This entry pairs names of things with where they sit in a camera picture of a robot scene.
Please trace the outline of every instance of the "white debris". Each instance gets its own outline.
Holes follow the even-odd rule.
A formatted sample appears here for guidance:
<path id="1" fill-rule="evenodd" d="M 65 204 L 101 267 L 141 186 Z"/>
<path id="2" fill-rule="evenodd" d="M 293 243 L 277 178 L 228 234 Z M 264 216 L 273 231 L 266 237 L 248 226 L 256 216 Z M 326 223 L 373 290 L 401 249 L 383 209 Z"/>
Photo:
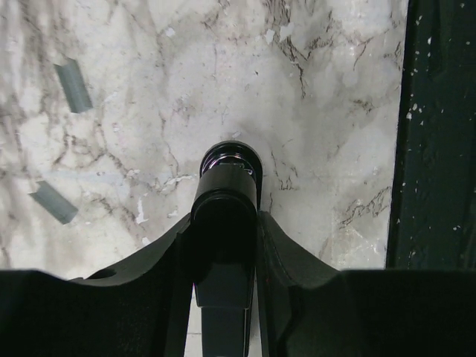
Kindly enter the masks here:
<path id="1" fill-rule="evenodd" d="M 110 102 L 113 98 L 116 98 L 118 93 L 116 91 L 112 92 L 112 94 L 108 95 L 105 100 L 103 100 L 104 103 Z"/>
<path id="2" fill-rule="evenodd" d="M 172 218 L 172 217 L 177 217 L 179 212 L 177 210 L 174 210 L 173 212 L 170 212 L 167 214 L 167 218 Z"/>
<path id="3" fill-rule="evenodd" d="M 138 216 L 135 217 L 135 223 L 140 225 L 141 223 L 147 222 L 148 219 L 144 219 L 144 209 L 142 208 L 142 198 L 139 198 L 137 202 L 137 211 L 139 212 Z"/>
<path id="4" fill-rule="evenodd" d="M 172 177 L 165 181 L 165 185 L 178 184 L 182 180 L 191 180 L 193 179 L 192 175 L 183 175 L 179 177 Z"/>
<path id="5" fill-rule="evenodd" d="M 134 175 L 137 175 L 139 172 L 140 172 L 139 169 L 136 169 L 136 170 L 131 169 L 127 171 L 126 177 L 133 177 Z"/>
<path id="6" fill-rule="evenodd" d="M 265 40 L 266 43 L 269 45 L 271 42 L 273 42 L 275 32 L 273 30 L 267 30 L 266 35 L 265 35 Z"/>
<path id="7" fill-rule="evenodd" d="M 173 37 L 175 36 L 176 31 L 173 28 L 168 28 L 165 30 L 165 36 L 167 37 Z"/>
<path id="8" fill-rule="evenodd" d="M 292 35 L 292 31 L 295 30 L 294 22 L 288 23 L 286 26 L 280 27 L 280 42 L 284 41 L 286 37 Z"/>

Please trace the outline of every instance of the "marble floor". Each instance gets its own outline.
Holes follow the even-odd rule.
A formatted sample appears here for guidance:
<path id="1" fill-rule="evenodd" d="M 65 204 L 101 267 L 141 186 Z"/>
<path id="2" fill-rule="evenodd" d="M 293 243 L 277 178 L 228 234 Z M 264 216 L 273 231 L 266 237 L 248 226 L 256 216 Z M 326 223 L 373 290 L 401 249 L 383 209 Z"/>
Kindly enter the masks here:
<path id="1" fill-rule="evenodd" d="M 336 268 L 385 262 L 407 0 L 0 0 L 0 268 L 85 277 L 185 215 L 213 144 Z M 70 113 L 76 59 L 94 108 Z M 61 225 L 28 194 L 55 187 Z M 252 332 L 250 356 L 259 356 Z M 200 356 L 193 306 L 186 356 Z"/>

